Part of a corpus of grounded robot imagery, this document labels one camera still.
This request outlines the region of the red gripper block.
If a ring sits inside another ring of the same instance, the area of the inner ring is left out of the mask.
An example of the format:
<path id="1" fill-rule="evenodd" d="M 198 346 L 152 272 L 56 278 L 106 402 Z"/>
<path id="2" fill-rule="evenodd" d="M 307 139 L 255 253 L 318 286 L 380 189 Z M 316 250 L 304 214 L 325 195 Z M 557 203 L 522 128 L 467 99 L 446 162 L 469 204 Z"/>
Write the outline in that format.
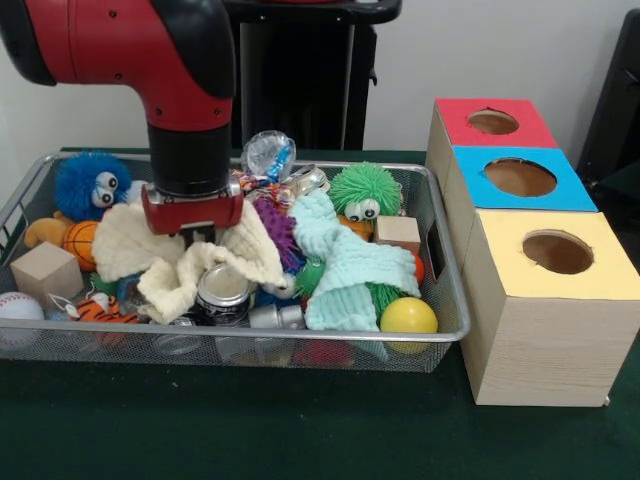
<path id="1" fill-rule="evenodd" d="M 213 196 L 176 197 L 161 193 L 152 183 L 141 190 L 141 202 L 148 228 L 155 235 L 175 235 L 182 231 L 184 245 L 189 248 L 197 240 L 216 241 L 215 228 L 229 228 L 239 223 L 243 210 L 243 195 L 238 180 Z"/>

